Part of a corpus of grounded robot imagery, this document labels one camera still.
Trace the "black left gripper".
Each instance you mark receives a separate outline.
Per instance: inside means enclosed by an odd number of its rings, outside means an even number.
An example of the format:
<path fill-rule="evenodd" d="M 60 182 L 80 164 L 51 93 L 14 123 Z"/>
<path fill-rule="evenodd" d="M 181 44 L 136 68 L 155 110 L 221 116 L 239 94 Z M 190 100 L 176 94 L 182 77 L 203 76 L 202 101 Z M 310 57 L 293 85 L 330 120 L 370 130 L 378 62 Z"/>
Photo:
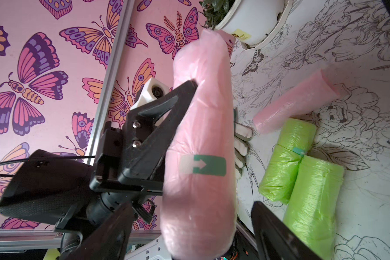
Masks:
<path fill-rule="evenodd" d="M 163 194 L 164 155 L 197 90 L 189 80 L 131 110 L 122 130 L 105 123 L 90 188 L 109 202 L 144 202 Z"/>

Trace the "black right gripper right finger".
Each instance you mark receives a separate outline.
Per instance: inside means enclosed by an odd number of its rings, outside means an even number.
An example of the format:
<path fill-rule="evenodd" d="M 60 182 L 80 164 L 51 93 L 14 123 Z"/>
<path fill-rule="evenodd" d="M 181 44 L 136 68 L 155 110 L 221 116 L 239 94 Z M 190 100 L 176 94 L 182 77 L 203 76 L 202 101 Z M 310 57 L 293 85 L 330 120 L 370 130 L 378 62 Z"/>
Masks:
<path fill-rule="evenodd" d="M 320 260 L 264 203 L 256 201 L 251 221 L 260 260 Z"/>

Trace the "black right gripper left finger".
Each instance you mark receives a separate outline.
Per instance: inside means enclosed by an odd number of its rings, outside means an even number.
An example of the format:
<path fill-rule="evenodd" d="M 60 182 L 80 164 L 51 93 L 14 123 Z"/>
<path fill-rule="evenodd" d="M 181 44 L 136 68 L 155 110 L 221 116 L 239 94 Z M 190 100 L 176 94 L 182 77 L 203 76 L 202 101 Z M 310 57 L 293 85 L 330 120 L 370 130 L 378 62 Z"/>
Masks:
<path fill-rule="evenodd" d="M 123 260 L 134 222 L 131 203 L 124 203 L 71 253 L 62 260 Z"/>

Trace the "green roll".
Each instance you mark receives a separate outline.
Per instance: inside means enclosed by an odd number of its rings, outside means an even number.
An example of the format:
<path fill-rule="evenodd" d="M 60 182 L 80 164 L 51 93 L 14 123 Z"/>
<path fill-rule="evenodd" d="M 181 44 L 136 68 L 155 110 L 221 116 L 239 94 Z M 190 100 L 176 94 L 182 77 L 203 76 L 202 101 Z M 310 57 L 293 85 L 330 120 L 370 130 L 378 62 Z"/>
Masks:
<path fill-rule="evenodd" d="M 321 259 L 330 260 L 336 234 L 336 204 L 345 169 L 310 156 L 299 164 L 284 224 Z"/>
<path fill-rule="evenodd" d="M 288 204 L 299 171 L 299 164 L 311 149 L 317 127 L 299 119 L 288 119 L 274 146 L 259 193 L 272 202 Z"/>

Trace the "pink roll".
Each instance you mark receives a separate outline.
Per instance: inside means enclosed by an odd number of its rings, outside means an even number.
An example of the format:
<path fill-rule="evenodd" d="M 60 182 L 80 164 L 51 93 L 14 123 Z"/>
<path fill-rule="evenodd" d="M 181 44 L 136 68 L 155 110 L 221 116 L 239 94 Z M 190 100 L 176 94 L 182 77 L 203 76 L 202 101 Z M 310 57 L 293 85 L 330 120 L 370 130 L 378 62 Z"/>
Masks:
<path fill-rule="evenodd" d="M 178 52 L 173 86 L 197 90 L 166 153 L 160 229 L 177 260 L 213 260 L 236 230 L 234 113 L 230 58 L 219 33 L 203 30 Z"/>
<path fill-rule="evenodd" d="M 260 110 L 253 118 L 254 126 L 262 134 L 274 132 L 288 118 L 307 114 L 340 95 L 339 88 L 331 84 L 320 69 Z"/>

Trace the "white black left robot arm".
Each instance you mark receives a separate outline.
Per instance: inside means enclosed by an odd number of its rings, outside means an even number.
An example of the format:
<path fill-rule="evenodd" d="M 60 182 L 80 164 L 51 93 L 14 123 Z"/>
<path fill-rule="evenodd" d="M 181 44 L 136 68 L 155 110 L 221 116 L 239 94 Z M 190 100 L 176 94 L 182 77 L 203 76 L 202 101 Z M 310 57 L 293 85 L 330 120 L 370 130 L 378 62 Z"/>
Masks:
<path fill-rule="evenodd" d="M 63 233 L 64 260 L 122 260 L 132 224 L 163 193 L 165 155 L 196 93 L 190 80 L 131 110 L 122 128 L 107 122 L 93 165 L 44 150 L 19 168 L 0 213 L 51 224 Z"/>

